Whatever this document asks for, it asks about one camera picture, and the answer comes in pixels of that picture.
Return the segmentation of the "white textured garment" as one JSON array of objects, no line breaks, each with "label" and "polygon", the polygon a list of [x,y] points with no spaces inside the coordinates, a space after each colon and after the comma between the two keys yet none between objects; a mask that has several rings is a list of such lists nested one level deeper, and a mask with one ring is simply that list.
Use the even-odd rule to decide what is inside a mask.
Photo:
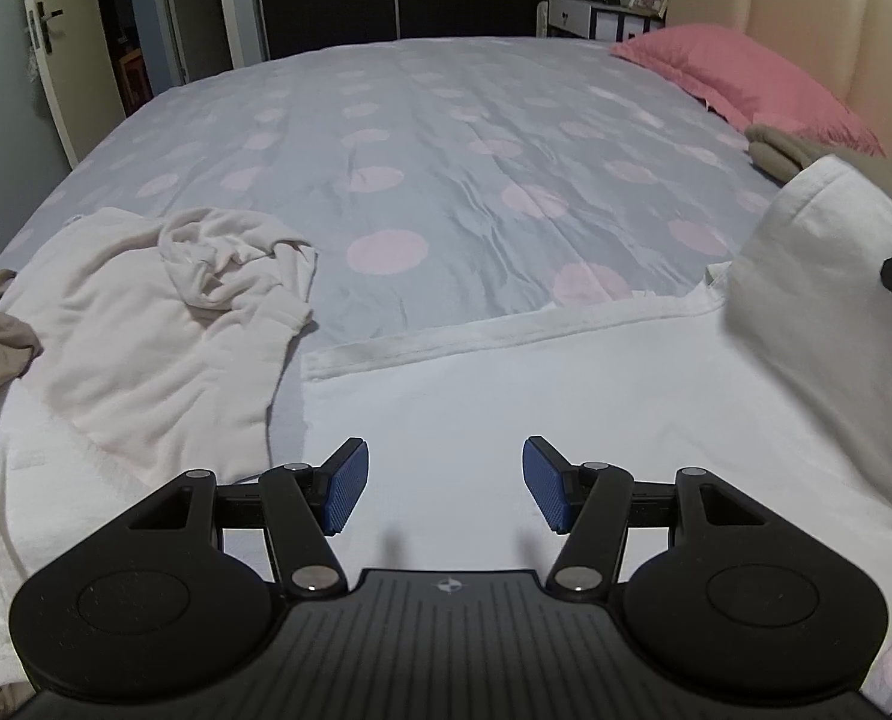
[{"label": "white textured garment", "polygon": [[8,628],[19,587],[148,493],[21,382],[0,388],[0,717],[32,694]]}]

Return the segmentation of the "folded khaki garment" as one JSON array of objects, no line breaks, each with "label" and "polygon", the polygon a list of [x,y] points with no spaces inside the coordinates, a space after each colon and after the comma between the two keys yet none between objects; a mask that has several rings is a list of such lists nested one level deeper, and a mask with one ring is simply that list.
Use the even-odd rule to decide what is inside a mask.
[{"label": "folded khaki garment", "polygon": [[747,153],[754,166],[782,185],[793,181],[799,172],[825,156],[837,156],[892,199],[890,158],[869,156],[846,146],[824,145],[762,124],[747,127],[744,137],[747,138]]}]

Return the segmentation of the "pink pillow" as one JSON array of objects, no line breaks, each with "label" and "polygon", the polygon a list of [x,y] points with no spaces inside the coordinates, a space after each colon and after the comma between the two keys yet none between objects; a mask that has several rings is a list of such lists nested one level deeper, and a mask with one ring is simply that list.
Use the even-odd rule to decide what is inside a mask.
[{"label": "pink pillow", "polygon": [[663,76],[739,132],[768,125],[869,156],[884,153],[876,133],[832,91],[742,32],[673,26],[615,43],[610,52]]}]

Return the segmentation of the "cream beige garment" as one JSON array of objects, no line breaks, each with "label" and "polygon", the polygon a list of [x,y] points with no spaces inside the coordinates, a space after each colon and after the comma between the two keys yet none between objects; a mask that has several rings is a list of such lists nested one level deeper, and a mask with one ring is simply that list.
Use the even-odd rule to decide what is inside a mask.
[{"label": "cream beige garment", "polygon": [[259,211],[103,208],[42,245],[2,305],[42,344],[31,394],[127,473],[156,488],[210,468],[229,483],[270,465],[268,411],[316,265]]}]

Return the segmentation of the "white smooth shirt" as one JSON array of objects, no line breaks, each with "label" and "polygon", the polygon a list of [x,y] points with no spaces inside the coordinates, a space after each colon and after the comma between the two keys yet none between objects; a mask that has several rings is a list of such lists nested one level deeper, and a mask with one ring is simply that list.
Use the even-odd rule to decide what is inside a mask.
[{"label": "white smooth shirt", "polygon": [[532,436],[649,481],[703,466],[876,580],[889,632],[864,690],[892,707],[890,257],[892,199],[825,158],[685,296],[311,353],[304,460],[352,436],[370,449],[345,571],[547,569],[558,539],[521,476]]}]

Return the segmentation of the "white bedside cabinet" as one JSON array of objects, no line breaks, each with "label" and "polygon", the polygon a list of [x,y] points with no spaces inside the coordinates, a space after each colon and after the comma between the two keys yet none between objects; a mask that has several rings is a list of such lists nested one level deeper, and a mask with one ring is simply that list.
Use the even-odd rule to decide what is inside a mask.
[{"label": "white bedside cabinet", "polygon": [[620,0],[545,0],[544,36],[623,43],[659,31],[666,15]]}]

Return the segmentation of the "polka dot bed sheet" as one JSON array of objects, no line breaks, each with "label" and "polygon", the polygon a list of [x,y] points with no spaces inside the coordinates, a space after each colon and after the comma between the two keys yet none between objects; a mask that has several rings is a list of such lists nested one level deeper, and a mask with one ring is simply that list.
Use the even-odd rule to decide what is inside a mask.
[{"label": "polka dot bed sheet", "polygon": [[876,580],[703,466],[651,481],[675,486],[675,541],[630,530],[609,600],[545,592],[567,538],[537,505],[558,539],[542,571],[348,574],[352,514],[329,538],[337,598],[282,598],[261,530],[217,530],[218,486],[309,463],[306,356],[685,296],[785,185],[737,130],[588,41],[341,47],[161,94],[47,195],[0,270],[103,208],[259,211],[318,254],[311,319],[268,411],[267,470],[140,481],[143,499],[19,587],[8,628],[32,694],[5,717],[892,717],[864,690],[889,632]]}]

